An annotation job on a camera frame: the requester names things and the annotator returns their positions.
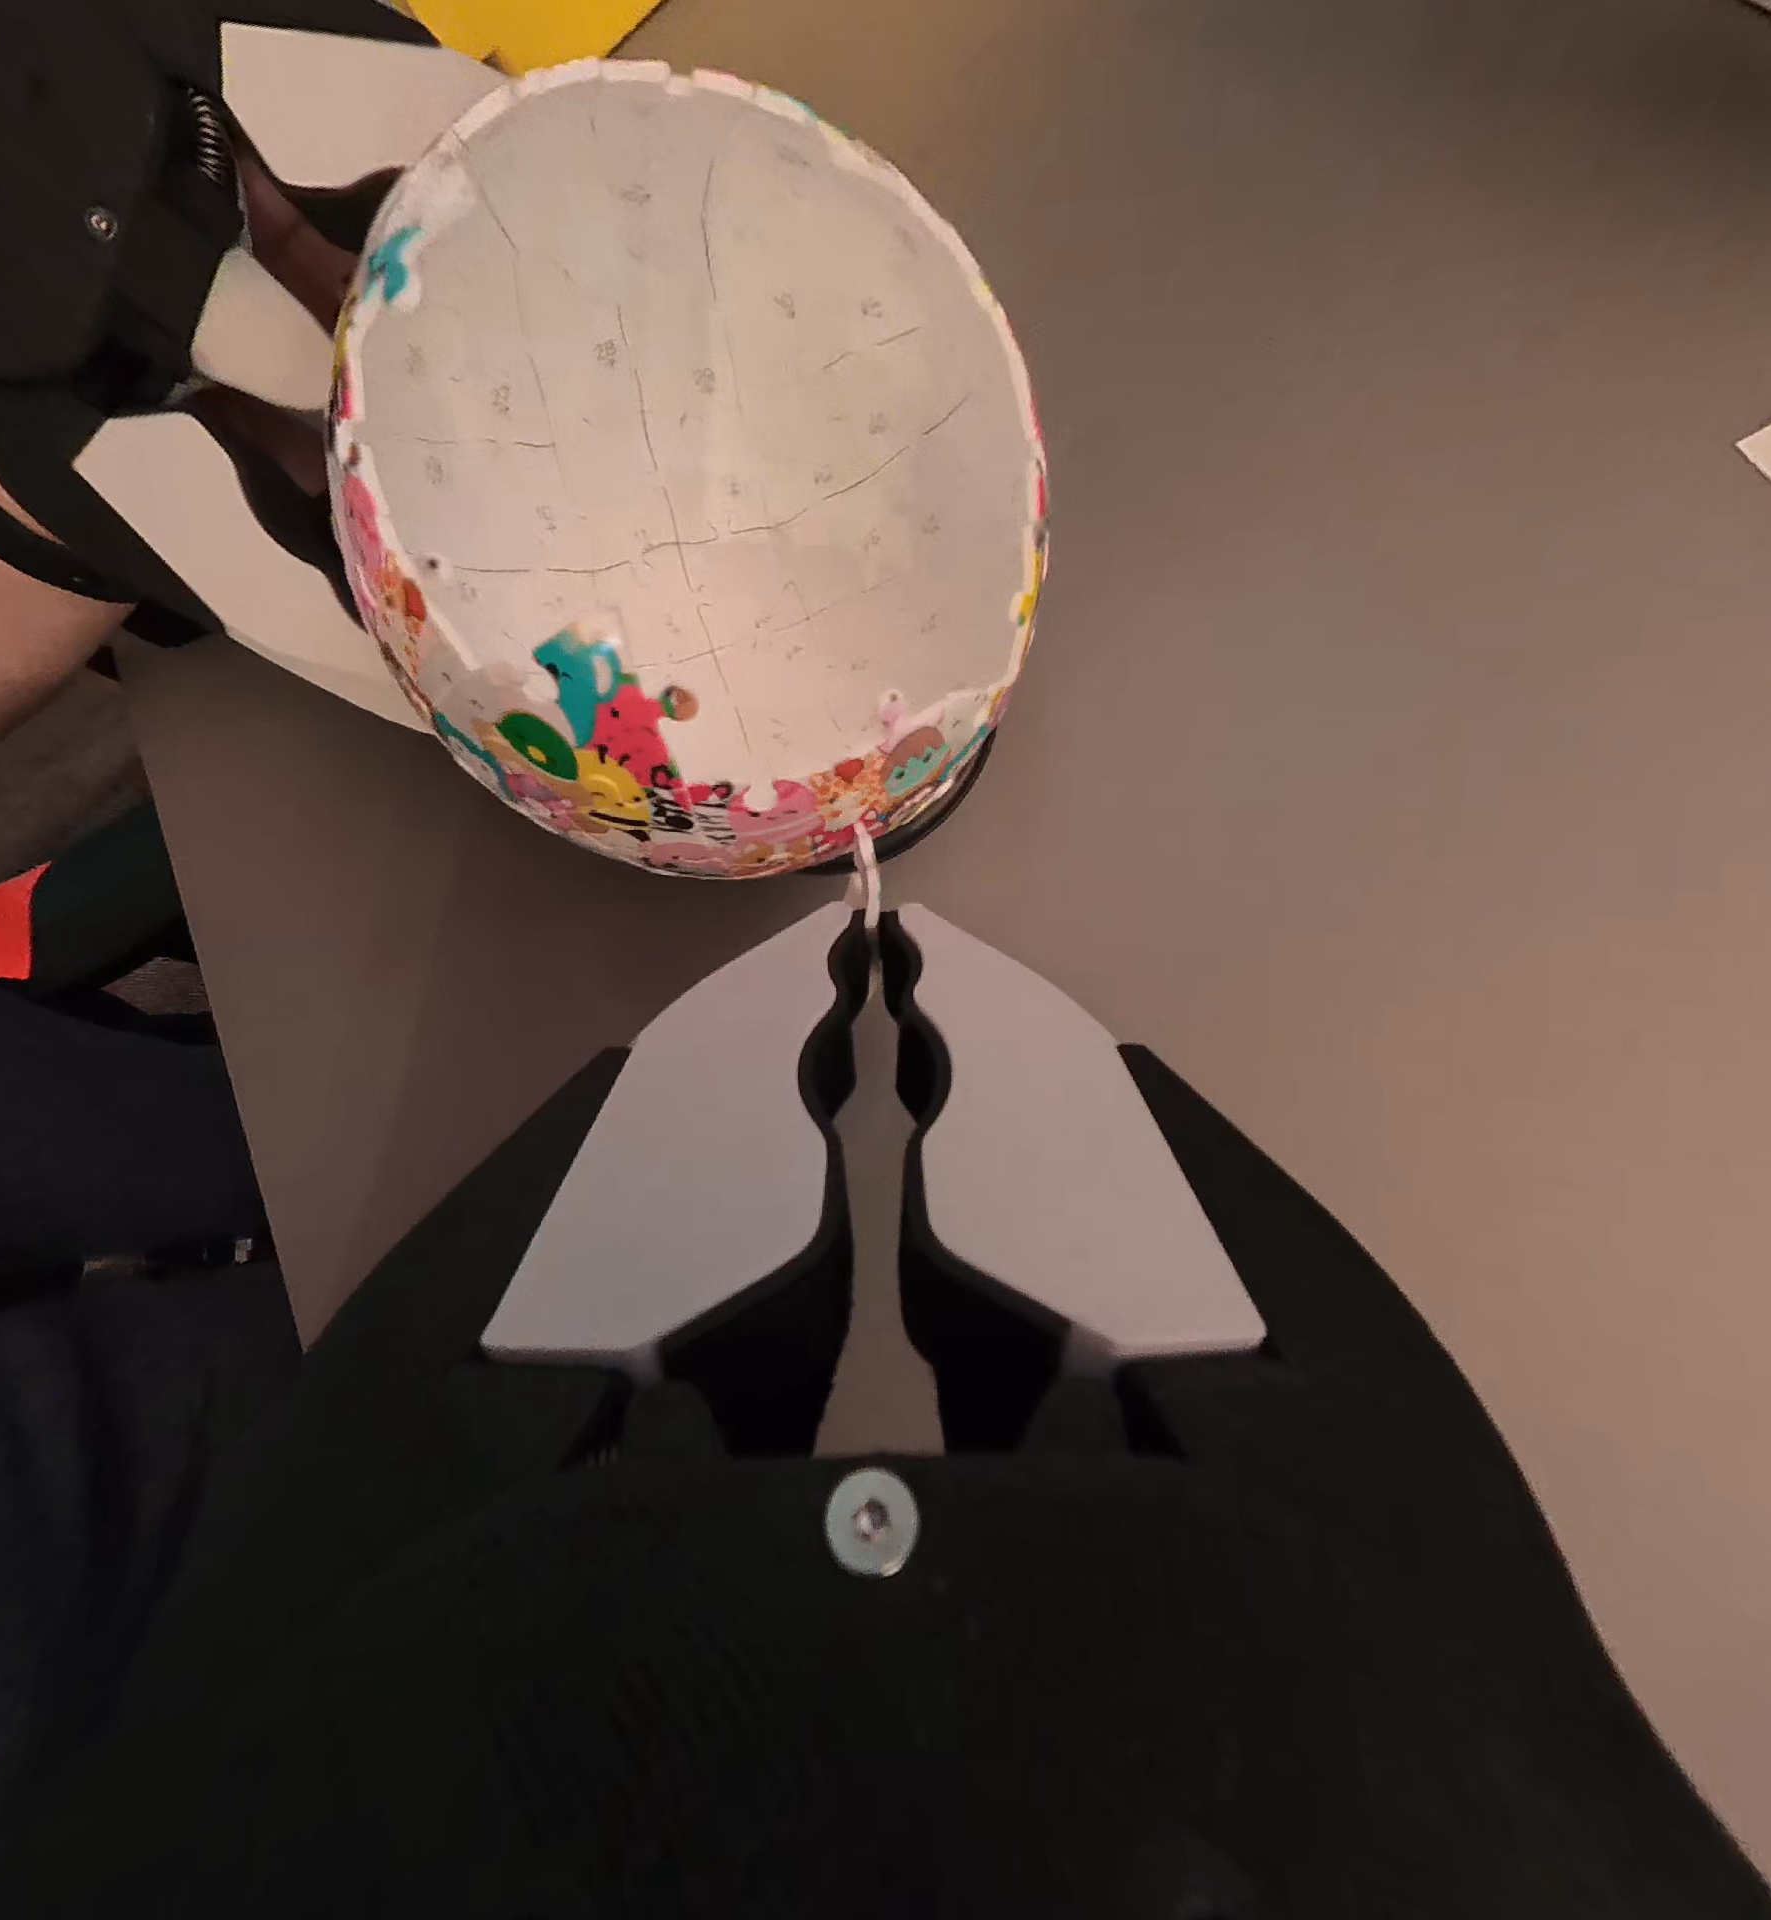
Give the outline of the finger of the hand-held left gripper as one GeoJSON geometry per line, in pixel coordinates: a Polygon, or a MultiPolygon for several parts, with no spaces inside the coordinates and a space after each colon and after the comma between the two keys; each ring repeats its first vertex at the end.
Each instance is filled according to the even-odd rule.
{"type": "Polygon", "coordinates": [[[392,36],[225,20],[219,72],[250,148],[334,245],[366,243],[399,176],[505,86],[406,20],[392,36]]]}
{"type": "Polygon", "coordinates": [[[277,496],[268,526],[228,448],[187,411],[106,420],[73,471],[225,637],[345,705],[433,733],[360,619],[329,504],[277,496]]]}

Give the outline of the black round ball stand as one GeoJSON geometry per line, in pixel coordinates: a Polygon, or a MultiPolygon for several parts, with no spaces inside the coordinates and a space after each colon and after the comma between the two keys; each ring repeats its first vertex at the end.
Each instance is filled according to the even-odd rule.
{"type": "Polygon", "coordinates": [[[980,782],[990,757],[998,728],[980,730],[967,750],[950,762],[945,777],[926,784],[910,801],[884,812],[859,808],[861,800],[877,800],[871,787],[850,787],[819,801],[823,832],[812,842],[812,872],[825,877],[851,877],[857,873],[859,840],[866,840],[880,864],[910,855],[923,840],[937,835],[954,820],[976,784],[980,782]]]}

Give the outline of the colourful cartoon puzzle ball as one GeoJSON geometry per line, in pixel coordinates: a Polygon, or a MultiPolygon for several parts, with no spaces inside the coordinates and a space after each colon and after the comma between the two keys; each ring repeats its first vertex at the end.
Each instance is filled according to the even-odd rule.
{"type": "Polygon", "coordinates": [[[812,872],[1000,725],[1050,567],[1015,329],[803,102],[663,64],[508,83],[400,173],[329,483],[402,691],[495,800],[699,882],[812,872]]]}

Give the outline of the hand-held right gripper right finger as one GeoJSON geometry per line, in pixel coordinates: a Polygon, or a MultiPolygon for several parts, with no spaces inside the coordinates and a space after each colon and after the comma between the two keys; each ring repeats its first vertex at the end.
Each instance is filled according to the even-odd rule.
{"type": "Polygon", "coordinates": [[[1111,1029],[926,906],[877,933],[915,1118],[901,1298],[926,1364],[1259,1352],[1262,1311],[1111,1029]]]}

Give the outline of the yellow plastic bin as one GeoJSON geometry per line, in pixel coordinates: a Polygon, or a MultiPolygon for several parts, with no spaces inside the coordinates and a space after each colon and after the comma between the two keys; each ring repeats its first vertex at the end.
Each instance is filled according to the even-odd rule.
{"type": "Polygon", "coordinates": [[[442,44],[524,77],[616,52],[659,1],[392,1],[442,44]]]}

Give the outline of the person's dark trousers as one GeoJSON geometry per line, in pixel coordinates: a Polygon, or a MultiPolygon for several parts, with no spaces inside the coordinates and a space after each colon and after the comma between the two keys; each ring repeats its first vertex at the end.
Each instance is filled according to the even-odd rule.
{"type": "Polygon", "coordinates": [[[219,1046],[0,988],[0,1801],[97,1719],[299,1357],[219,1046]]]}

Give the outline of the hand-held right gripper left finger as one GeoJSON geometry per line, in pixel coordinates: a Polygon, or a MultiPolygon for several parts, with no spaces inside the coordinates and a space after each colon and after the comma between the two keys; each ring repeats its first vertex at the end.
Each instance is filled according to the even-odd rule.
{"type": "Polygon", "coordinates": [[[650,1021],[481,1334],[497,1361],[657,1372],[848,1221],[871,928],[827,904],[650,1021]]]}

